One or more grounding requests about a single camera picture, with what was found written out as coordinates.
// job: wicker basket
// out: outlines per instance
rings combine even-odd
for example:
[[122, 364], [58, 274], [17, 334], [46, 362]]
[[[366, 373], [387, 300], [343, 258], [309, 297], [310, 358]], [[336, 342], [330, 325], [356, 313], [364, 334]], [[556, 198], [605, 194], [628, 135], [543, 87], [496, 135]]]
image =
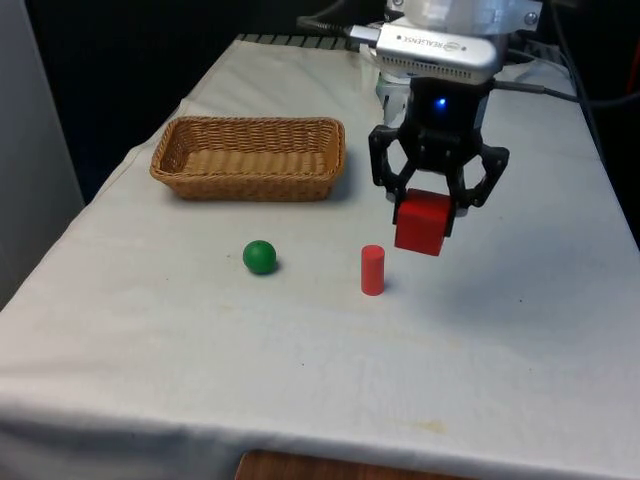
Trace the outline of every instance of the wicker basket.
[[167, 126], [151, 175], [185, 199], [302, 202], [327, 198], [344, 162], [337, 120], [183, 117]]

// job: red cylinder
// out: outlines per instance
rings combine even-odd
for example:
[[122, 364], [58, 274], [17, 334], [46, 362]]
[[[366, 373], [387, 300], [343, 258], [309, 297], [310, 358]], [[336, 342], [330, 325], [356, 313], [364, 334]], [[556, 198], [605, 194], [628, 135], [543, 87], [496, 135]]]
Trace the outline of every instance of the red cylinder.
[[362, 293], [376, 296], [384, 292], [384, 248], [367, 245], [362, 249]]

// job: basket rim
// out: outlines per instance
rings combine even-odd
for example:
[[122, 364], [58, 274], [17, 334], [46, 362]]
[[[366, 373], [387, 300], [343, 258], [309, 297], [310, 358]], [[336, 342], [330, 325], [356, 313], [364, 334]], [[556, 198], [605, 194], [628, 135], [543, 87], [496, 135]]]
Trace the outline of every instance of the basket rim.
[[[291, 172], [291, 173], [255, 173], [255, 172], [240, 172], [240, 173], [222, 173], [222, 172], [211, 172], [211, 173], [184, 173], [184, 172], [168, 172], [167, 170], [163, 170], [160, 168], [161, 160], [165, 152], [165, 148], [169, 143], [169, 140], [173, 136], [174, 130], [178, 124], [181, 123], [194, 123], [194, 122], [205, 122], [205, 123], [241, 123], [250, 121], [252, 123], [326, 123], [333, 124], [333, 126], [337, 129], [338, 141], [339, 141], [339, 158], [336, 166], [325, 173], [302, 173], [302, 172]], [[171, 120], [167, 127], [165, 128], [164, 133], [153, 152], [153, 157], [151, 160], [150, 173], [157, 180], [162, 179], [170, 179], [170, 178], [246, 178], [246, 177], [255, 177], [257, 179], [266, 179], [269, 177], [273, 178], [313, 178], [313, 179], [331, 179], [337, 175], [339, 175], [344, 170], [344, 163], [346, 157], [346, 148], [345, 148], [345, 128], [344, 124], [335, 118], [331, 117], [206, 117], [206, 116], [185, 116], [178, 117]]]

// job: cable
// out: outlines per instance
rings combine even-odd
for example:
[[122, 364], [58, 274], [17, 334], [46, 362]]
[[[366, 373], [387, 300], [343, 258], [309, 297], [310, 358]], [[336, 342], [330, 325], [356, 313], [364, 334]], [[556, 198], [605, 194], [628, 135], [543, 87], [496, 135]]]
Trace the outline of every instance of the cable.
[[636, 47], [636, 54], [631, 63], [631, 75], [629, 76], [629, 83], [627, 84], [627, 93], [633, 93], [633, 89], [636, 86], [636, 79], [638, 78], [638, 70], [640, 69], [640, 40], [638, 40], [638, 46]]
[[616, 98], [614, 100], [593, 100], [589, 104], [593, 108], [616, 108], [624, 107], [629, 103], [633, 103], [640, 100], [640, 92], [632, 93], [622, 98]]
[[589, 105], [589, 100], [587, 97], [587, 90], [584, 87], [584, 82], [582, 81], [582, 77], [580, 76], [580, 72], [576, 67], [575, 62], [573, 61], [573, 56], [571, 55], [571, 50], [569, 49], [569, 44], [567, 42], [567, 37], [564, 34], [564, 29], [562, 28], [562, 23], [560, 23], [560, 15], [558, 14], [558, 7], [555, 4], [555, 1], [549, 2], [549, 7], [551, 10], [551, 17], [553, 18], [554, 28], [556, 30], [556, 34], [558, 35], [558, 40], [560, 42], [560, 48], [564, 50], [564, 54], [566, 56], [567, 68], [571, 72], [573, 76], [573, 81], [576, 84], [576, 91], [578, 93], [578, 103], [582, 107], [582, 111], [587, 119], [587, 125], [591, 130], [591, 136], [593, 137], [593, 143], [596, 146], [596, 150], [598, 151], [598, 155], [600, 156], [600, 160], [606, 166], [606, 160], [604, 158], [604, 150], [602, 148], [602, 140], [600, 139], [600, 133], [596, 127], [596, 120], [593, 115], [593, 110], [591, 110], [591, 106]]
[[550, 97], [560, 98], [569, 102], [580, 103], [578, 97], [569, 95], [568, 93], [559, 92], [558, 90], [552, 90], [543, 85], [533, 85], [531, 83], [518, 83], [518, 82], [501, 82], [496, 81], [494, 84], [498, 90], [508, 90], [511, 92], [525, 92], [533, 93], [536, 95], [549, 95]]
[[562, 51], [554, 47], [553, 45], [549, 45], [547, 43], [542, 43], [542, 42], [538, 42], [537, 40], [530, 40], [530, 39], [527, 39], [526, 42], [544, 50], [552, 50], [554, 55], [558, 55], [562, 59], [562, 62], [564, 63], [564, 65], [568, 67], [569, 60], [567, 59], [567, 56], [564, 53], [562, 53]]
[[344, 27], [316, 20], [314, 17], [298, 17], [296, 20], [298, 28], [303, 30], [313, 30], [330, 36], [345, 37]]
[[527, 52], [521, 52], [520, 50], [513, 50], [513, 49], [509, 49], [509, 54], [511, 54], [514, 57], [520, 57], [523, 60], [533, 60], [533, 61], [537, 61], [537, 62], [542, 62], [542, 63], [546, 63], [547, 65], [551, 65], [552, 67], [556, 67], [560, 70], [562, 70], [563, 73], [567, 73], [565, 72], [563, 65], [560, 65], [559, 63], [554, 62], [553, 60], [548, 60], [546, 58], [540, 58], [536, 55], [533, 55], [532, 53], [527, 53]]
[[[539, 48], [547, 48], [547, 49], [555, 50], [551, 45], [547, 45], [546, 43], [537, 42], [535, 40], [528, 40], [528, 39], [527, 39], [527, 42], [531, 43], [532, 45], [535, 45], [535, 46], [537, 46]], [[544, 59], [544, 58], [538, 58], [533, 54], [520, 52], [518, 50], [513, 51], [513, 52], [511, 50], [509, 50], [509, 53], [514, 53], [516, 55], [520, 55], [521, 57], [529, 56], [529, 57], [535, 58], [535, 59], [537, 59], [537, 60], [539, 60], [541, 62], [549, 63], [551, 65], [558, 65], [557, 63], [553, 62], [552, 60], [547, 60], [547, 59]], [[557, 53], [560, 56], [560, 58], [562, 58], [563, 62], [565, 63], [565, 65], [568, 68], [569, 59], [567, 58], [567, 56], [564, 55], [560, 51], [555, 51], [554, 53]], [[575, 83], [575, 80], [573, 78], [573, 74], [572, 74], [571, 71], [569, 71], [569, 76], [571, 78], [571, 81], [574, 84], [574, 88], [576, 90], [578, 90], [577, 89], [577, 85]], [[553, 93], [548, 93], [548, 95], [551, 95], [551, 96], [554, 96], [554, 97], [557, 97], [557, 98], [563, 98], [562, 96], [557, 96], [557, 95], [555, 95]], [[616, 98], [616, 99], [613, 99], [613, 100], [590, 100], [589, 101], [589, 105], [591, 106], [591, 108], [598, 108], [598, 109], [617, 108], [617, 107], [623, 107], [623, 106], [625, 106], [625, 105], [627, 105], [629, 103], [635, 102], [637, 100], [640, 100], [640, 92], [633, 93], [631, 95], [626, 95], [624, 97]]]

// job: table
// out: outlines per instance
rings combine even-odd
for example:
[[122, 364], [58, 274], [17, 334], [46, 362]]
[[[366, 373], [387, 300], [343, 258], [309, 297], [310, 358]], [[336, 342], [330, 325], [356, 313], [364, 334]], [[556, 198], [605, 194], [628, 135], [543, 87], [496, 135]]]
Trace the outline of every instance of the table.
[[[516, 77], [570, 88], [544, 64]], [[162, 128], [127, 155], [0, 315], [0, 474], [224, 480], [259, 448], [640, 476], [640, 256], [579, 107], [492, 94], [485, 140], [511, 164], [431, 258], [392, 248], [374, 85], [351, 53], [236, 42], [174, 115], [340, 119], [348, 167], [326, 202], [180, 201], [148, 173]], [[243, 267], [256, 238], [277, 275]], [[387, 248], [377, 298], [359, 291], [368, 243]]]

